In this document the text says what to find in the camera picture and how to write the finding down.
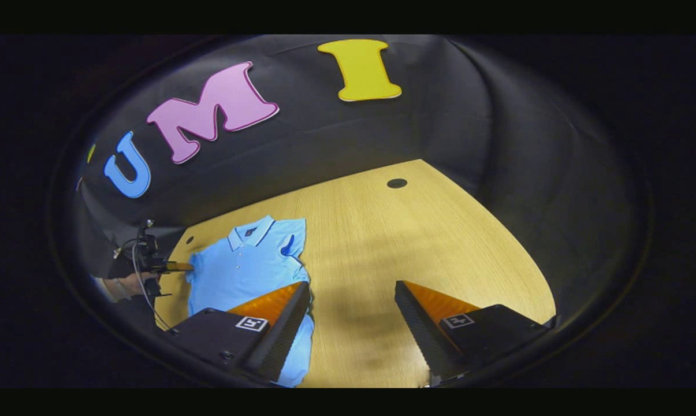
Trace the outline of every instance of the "person's hand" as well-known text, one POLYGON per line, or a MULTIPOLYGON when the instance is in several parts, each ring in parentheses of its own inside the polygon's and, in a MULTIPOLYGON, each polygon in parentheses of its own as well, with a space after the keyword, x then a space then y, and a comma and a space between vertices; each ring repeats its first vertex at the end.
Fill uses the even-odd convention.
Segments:
MULTIPOLYGON (((157 279, 158 281, 161 279, 159 274, 150 272, 142 272, 140 273, 140 277, 142 278, 143 283, 147 281, 147 279, 157 279)), ((132 273, 128 277, 124 277, 124 279, 119 279, 119 283, 121 283, 121 286, 124 287, 124 290, 126 290, 129 296, 142 295, 143 293, 143 288, 140 287, 140 281, 137 279, 137 274, 132 273)))

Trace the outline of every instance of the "table surface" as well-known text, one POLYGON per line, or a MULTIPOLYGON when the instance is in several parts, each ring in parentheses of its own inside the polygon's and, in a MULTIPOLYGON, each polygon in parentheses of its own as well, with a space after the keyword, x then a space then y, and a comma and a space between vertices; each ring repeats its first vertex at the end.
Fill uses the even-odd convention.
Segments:
MULTIPOLYGON (((406 280, 479 307, 495 303, 540 324, 553 295, 519 242, 478 201, 422 160, 306 187, 189 227, 171 253, 187 262, 235 226, 306 218, 300 260, 314 293, 311 363, 300 387, 419 387, 429 368, 396 306, 406 280), (387 186, 405 179, 404 187, 387 186)), ((155 308, 187 318, 183 273, 161 279, 155 308)))

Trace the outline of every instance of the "letter m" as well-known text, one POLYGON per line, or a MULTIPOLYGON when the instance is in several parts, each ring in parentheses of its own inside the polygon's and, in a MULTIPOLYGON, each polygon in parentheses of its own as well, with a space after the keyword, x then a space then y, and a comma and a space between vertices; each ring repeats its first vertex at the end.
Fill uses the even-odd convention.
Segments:
POLYGON ((147 116, 155 123, 173 150, 173 163, 181 164, 192 158, 200 144, 188 140, 181 130, 213 142, 217 139, 217 108, 224 113, 224 129, 242 130, 271 118, 278 113, 276 103, 260 97, 248 78, 252 62, 247 61, 224 69, 207 80, 199 103, 171 98, 147 116))

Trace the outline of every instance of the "light blue polo shirt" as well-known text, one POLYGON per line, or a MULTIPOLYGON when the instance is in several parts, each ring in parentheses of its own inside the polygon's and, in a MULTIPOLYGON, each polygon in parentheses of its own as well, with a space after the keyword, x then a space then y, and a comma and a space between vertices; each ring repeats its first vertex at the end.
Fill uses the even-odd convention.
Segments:
MULTIPOLYGON (((227 311, 296 282, 309 282, 298 260, 304 250, 306 219, 274 221, 266 216, 237 226, 202 252, 191 255, 189 316, 205 308, 227 311)), ((277 384, 295 387, 309 369, 314 322, 302 320, 277 384)))

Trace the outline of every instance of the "polo shirt collar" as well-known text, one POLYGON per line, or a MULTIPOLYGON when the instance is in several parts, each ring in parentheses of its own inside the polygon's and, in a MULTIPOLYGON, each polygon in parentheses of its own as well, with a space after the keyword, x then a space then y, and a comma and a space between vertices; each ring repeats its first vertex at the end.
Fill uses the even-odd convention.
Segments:
POLYGON ((243 244, 247 244, 253 247, 257 246, 261 242, 261 240, 263 240, 263 238, 266 237, 268 230, 271 228, 271 225, 273 225, 274 222, 275 220, 271 216, 265 216, 264 218, 261 218, 260 220, 255 221, 254 223, 245 224, 233 228, 232 231, 229 232, 229 236, 227 237, 227 240, 229 240, 229 248, 231 248, 232 251, 234 251, 240 248, 240 246, 242 246, 243 244), (245 232, 252 228, 255 228, 253 234, 250 234, 247 237, 245 237, 245 232))

